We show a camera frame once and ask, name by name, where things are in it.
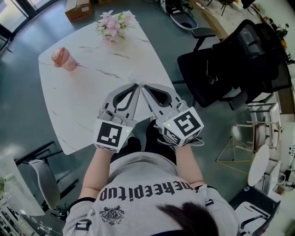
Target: t-shirt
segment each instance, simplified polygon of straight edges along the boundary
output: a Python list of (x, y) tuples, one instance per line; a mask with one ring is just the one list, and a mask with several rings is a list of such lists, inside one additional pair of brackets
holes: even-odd
[(157, 206), (192, 202), (213, 216), (220, 236), (236, 236), (237, 216), (218, 191), (192, 188), (177, 176), (176, 166), (161, 155), (137, 152), (111, 163), (108, 185), (97, 199), (82, 198), (70, 209), (65, 236), (152, 236), (181, 230)]

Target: person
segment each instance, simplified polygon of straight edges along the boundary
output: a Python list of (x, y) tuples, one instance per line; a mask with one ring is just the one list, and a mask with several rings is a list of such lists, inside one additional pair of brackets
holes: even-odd
[(191, 147), (159, 144), (154, 125), (144, 152), (135, 137), (119, 153), (96, 149), (64, 236), (237, 235), (234, 210), (203, 182)]

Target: gray floor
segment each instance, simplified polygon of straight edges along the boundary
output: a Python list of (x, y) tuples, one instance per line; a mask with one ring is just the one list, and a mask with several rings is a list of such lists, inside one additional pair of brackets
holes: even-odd
[[(131, 10), (172, 81), (182, 79), (177, 57), (191, 52), (195, 47), (196, 39), (189, 32), (178, 28), (159, 6), (155, 9), (152, 4), (140, 0), (120, 0), (95, 6), (93, 18), (73, 24), (64, 14), (64, 6), (65, 2), (57, 2), (37, 16), (15, 37), (10, 46), (13, 53), (6, 51), (0, 58), (0, 156), (10, 153), (17, 159), (51, 140), (56, 141), (52, 151), (60, 149), (43, 98), (38, 56), (60, 39), (99, 19), (102, 12), (112, 9), (114, 13)], [(200, 27), (208, 26), (194, 10), (193, 14)], [(217, 42), (217, 38), (206, 39), (201, 48), (211, 47)], [(186, 85), (177, 85), (176, 90), (187, 102), (191, 102), (192, 97)], [(232, 111), (227, 103), (221, 102), (207, 108), (197, 105), (196, 110), (205, 124), (201, 133), (205, 145), (194, 147), (193, 151), (205, 182), (216, 187), (229, 201), (246, 184), (247, 176), (217, 164), (215, 159), (227, 144), (232, 125), (245, 123), (249, 113), (245, 107)], [(138, 124), (135, 131), (141, 140), (144, 140), (143, 131), (147, 124), (148, 121)], [(94, 146), (89, 146), (68, 156), (62, 153), (49, 159), (56, 176), (68, 173), (61, 181), (61, 188), (75, 178), (80, 180), (78, 187), (61, 201), (61, 206), (77, 199), (83, 175), (93, 154)], [(27, 165), (20, 165), (19, 169), (37, 200), (42, 202), (33, 170)], [(61, 223), (50, 218), (50, 211), (44, 217), (36, 217), (36, 220), (41, 220), (59, 233), (63, 228)]]

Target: pink tumbler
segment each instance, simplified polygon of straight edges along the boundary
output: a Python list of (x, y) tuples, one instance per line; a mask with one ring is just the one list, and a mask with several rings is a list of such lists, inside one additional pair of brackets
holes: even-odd
[(51, 59), (54, 62), (55, 67), (63, 67), (68, 71), (73, 71), (77, 68), (78, 63), (65, 47), (56, 49), (52, 54)]

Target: black pants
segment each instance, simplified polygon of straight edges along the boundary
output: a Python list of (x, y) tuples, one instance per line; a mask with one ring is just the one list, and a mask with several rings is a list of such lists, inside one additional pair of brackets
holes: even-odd
[[(164, 140), (163, 136), (159, 133), (159, 131), (154, 127), (156, 120), (153, 120), (147, 127), (146, 137), (147, 143), (145, 152), (156, 153), (166, 157), (168, 160), (172, 161), (176, 164), (176, 156), (171, 147), (167, 145), (162, 145), (157, 143), (157, 139)], [(112, 156), (111, 163), (121, 157), (124, 157), (128, 154), (140, 152), (142, 150), (142, 146), (140, 144), (139, 139), (135, 137), (131, 137), (128, 139), (128, 144), (126, 147), (122, 148), (119, 153), (115, 153)]]

